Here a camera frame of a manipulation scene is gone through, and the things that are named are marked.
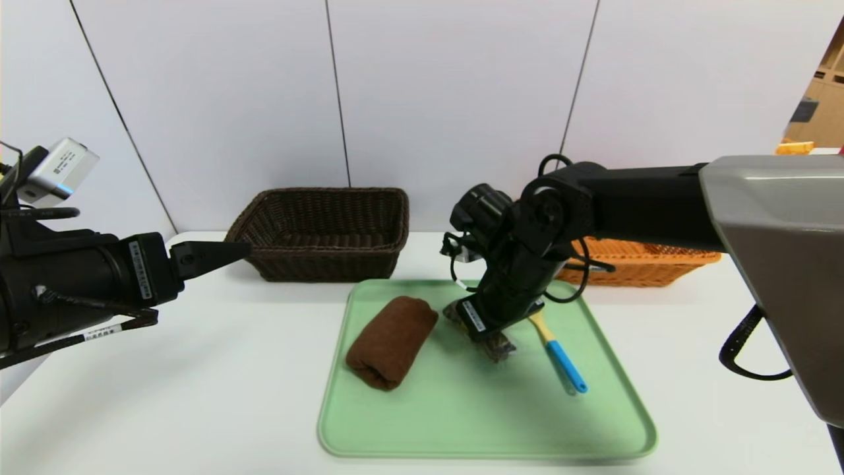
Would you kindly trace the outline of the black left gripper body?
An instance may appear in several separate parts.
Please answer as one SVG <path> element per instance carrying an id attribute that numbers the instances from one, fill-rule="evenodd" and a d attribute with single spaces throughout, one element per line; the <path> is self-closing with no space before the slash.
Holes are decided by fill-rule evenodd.
<path id="1" fill-rule="evenodd" d="M 156 307 L 183 288 L 160 234 L 13 240 L 2 253 L 2 351 L 95 327 L 120 306 Z"/>

